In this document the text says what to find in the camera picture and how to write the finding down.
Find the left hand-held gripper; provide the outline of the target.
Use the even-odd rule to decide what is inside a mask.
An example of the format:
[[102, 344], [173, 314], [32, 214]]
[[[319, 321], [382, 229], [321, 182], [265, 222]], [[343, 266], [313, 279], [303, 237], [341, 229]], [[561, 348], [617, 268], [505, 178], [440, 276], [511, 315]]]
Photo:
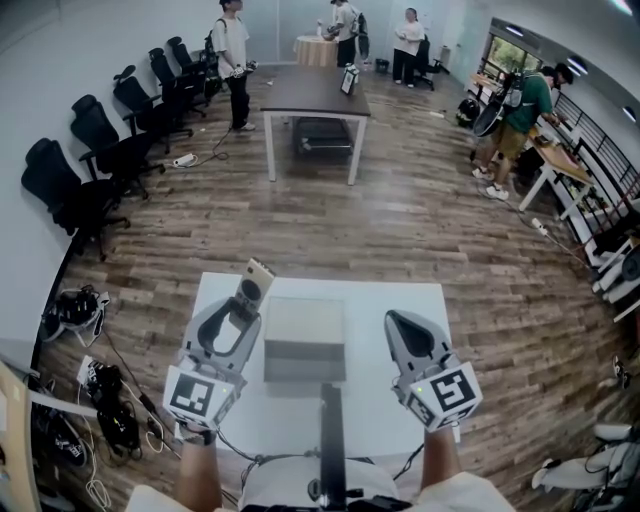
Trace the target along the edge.
[[228, 317], [231, 303], [232, 297], [220, 299], [190, 320], [177, 361], [168, 367], [163, 407], [181, 425], [216, 430], [247, 384], [242, 371], [262, 318], [240, 329]]

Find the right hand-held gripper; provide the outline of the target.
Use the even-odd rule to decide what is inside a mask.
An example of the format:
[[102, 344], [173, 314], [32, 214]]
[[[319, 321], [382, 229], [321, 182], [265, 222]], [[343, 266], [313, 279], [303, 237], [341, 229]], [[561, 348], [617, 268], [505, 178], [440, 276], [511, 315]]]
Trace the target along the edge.
[[[433, 359], [437, 349], [449, 346], [439, 325], [414, 312], [389, 310], [384, 331], [391, 358], [401, 373], [408, 369], [407, 353]], [[483, 400], [471, 363], [462, 363], [452, 354], [415, 376], [401, 375], [392, 390], [429, 433], [459, 423]]]

